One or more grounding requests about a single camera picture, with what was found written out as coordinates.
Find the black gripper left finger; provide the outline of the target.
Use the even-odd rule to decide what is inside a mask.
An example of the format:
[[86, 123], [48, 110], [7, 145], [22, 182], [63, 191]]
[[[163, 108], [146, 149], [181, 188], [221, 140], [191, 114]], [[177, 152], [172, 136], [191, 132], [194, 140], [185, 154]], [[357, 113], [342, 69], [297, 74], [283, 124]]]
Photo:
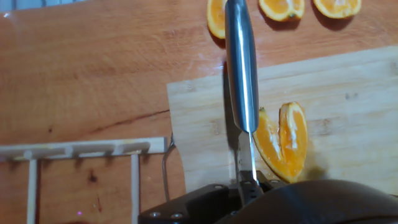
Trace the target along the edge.
[[210, 184], [139, 215], [139, 224], [217, 223], [241, 208], [236, 187]]

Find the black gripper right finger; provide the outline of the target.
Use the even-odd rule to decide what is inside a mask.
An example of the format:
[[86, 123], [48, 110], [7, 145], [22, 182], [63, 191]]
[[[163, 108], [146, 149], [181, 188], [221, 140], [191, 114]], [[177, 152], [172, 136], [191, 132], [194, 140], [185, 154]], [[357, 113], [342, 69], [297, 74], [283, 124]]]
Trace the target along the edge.
[[279, 179], [268, 179], [261, 171], [256, 171], [255, 180], [250, 171], [239, 171], [239, 195], [241, 205], [248, 205], [271, 190], [284, 187], [285, 182]]

